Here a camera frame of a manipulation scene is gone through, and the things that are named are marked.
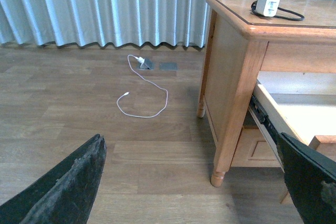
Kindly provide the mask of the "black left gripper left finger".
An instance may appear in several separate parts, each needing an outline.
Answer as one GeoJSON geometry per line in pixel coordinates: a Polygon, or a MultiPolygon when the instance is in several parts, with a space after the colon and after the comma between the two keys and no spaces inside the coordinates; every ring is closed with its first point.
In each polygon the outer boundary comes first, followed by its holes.
{"type": "Polygon", "coordinates": [[[25,190],[1,205],[1,223],[87,223],[106,160],[94,135],[25,190]]]}

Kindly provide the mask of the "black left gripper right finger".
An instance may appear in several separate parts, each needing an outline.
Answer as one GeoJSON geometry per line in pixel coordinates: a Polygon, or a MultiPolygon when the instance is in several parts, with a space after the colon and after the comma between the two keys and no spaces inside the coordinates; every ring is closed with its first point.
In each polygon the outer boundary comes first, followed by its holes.
{"type": "Polygon", "coordinates": [[[304,223],[335,223],[335,162],[281,133],[277,149],[284,180],[304,223]]]}

